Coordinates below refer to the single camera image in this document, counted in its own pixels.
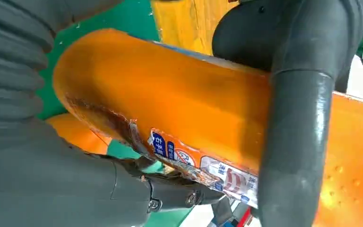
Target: orange cylinder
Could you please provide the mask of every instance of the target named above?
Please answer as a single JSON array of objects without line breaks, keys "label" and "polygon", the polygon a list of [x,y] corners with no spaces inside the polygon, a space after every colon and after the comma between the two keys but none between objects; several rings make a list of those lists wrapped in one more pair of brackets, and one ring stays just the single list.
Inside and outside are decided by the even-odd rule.
[{"label": "orange cylinder", "polygon": [[106,155],[111,138],[92,131],[75,116],[64,113],[51,117],[47,122],[60,137],[89,153]]},{"label": "orange cylinder", "polygon": [[[264,72],[106,29],[61,56],[54,88],[90,127],[256,206],[270,97]],[[363,226],[363,100],[334,94],[314,226]]]}]

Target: bolt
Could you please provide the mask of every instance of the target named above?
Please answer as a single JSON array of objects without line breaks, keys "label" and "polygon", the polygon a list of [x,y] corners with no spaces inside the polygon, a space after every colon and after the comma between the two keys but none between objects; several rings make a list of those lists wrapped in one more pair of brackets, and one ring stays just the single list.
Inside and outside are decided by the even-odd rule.
[{"label": "bolt", "polygon": [[159,202],[158,202],[158,201],[156,201],[156,200],[151,200],[151,201],[149,202],[149,204],[148,204],[148,207],[149,207],[150,209],[153,209],[153,210],[155,210],[156,208],[158,208],[158,206],[159,206]]},{"label": "bolt", "polygon": [[187,196],[186,203],[187,203],[188,205],[194,205],[196,202],[197,202],[197,194],[196,194],[195,192],[190,193],[190,194]]}]

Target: red object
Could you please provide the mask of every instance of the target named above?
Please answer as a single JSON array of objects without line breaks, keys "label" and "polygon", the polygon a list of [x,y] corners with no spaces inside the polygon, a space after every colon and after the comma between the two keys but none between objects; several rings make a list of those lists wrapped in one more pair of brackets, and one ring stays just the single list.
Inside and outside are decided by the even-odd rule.
[{"label": "red object", "polygon": [[244,227],[245,223],[247,223],[248,219],[250,218],[250,215],[251,215],[251,207],[248,207],[237,227]]}]

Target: printed label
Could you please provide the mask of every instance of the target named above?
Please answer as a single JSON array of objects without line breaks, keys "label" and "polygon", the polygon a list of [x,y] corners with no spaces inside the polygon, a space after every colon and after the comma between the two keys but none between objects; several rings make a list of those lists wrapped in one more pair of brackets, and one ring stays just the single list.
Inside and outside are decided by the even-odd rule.
[{"label": "printed label", "polygon": [[177,148],[174,150],[174,153],[175,153],[174,157],[175,160],[183,162],[185,164],[189,164],[190,166],[195,166],[194,160],[184,150]]},{"label": "printed label", "polygon": [[162,155],[163,157],[166,157],[165,140],[161,135],[155,132],[152,134],[152,136],[154,137],[153,144],[154,144],[155,153]]},{"label": "printed label", "polygon": [[168,141],[167,144],[168,144],[168,146],[167,146],[168,147],[168,157],[170,159],[174,160],[174,143],[171,141]]},{"label": "printed label", "polygon": [[148,144],[154,146],[155,154],[190,166],[199,167],[196,166],[196,163],[199,163],[199,159],[202,156],[200,155],[199,150],[185,145],[180,140],[161,130],[151,130],[151,137],[148,139]]},{"label": "printed label", "polygon": [[222,185],[215,183],[215,190],[257,208],[258,177],[207,156],[202,157],[200,168],[223,180]]}]

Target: white label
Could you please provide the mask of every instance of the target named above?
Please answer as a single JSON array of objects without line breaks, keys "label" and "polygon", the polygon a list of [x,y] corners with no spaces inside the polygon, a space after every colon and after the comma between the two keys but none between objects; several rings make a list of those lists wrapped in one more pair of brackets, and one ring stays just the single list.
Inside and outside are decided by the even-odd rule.
[{"label": "white label", "polygon": [[258,177],[207,156],[201,159],[200,168],[222,179],[222,188],[216,187],[216,190],[222,190],[254,208],[258,207]]}]

